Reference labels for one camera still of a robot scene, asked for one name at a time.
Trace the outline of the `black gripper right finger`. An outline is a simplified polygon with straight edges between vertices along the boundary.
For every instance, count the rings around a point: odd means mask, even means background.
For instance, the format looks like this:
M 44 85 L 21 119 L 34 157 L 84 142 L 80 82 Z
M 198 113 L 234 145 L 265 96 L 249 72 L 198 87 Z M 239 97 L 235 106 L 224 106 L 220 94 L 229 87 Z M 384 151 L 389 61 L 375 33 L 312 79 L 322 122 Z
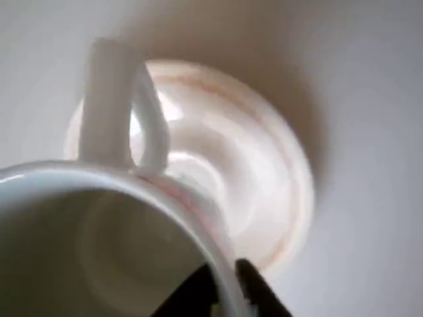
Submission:
M 251 262 L 239 259 L 235 262 L 235 268 L 243 294 L 256 316 L 292 317 Z

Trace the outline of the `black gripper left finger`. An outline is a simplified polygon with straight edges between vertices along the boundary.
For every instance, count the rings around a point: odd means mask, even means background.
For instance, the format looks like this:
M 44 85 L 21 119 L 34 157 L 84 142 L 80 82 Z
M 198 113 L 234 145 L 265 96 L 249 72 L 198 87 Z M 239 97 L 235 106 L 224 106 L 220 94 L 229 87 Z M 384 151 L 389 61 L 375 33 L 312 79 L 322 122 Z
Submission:
M 212 271 L 199 267 L 160 305 L 154 316 L 211 316 L 219 303 Z

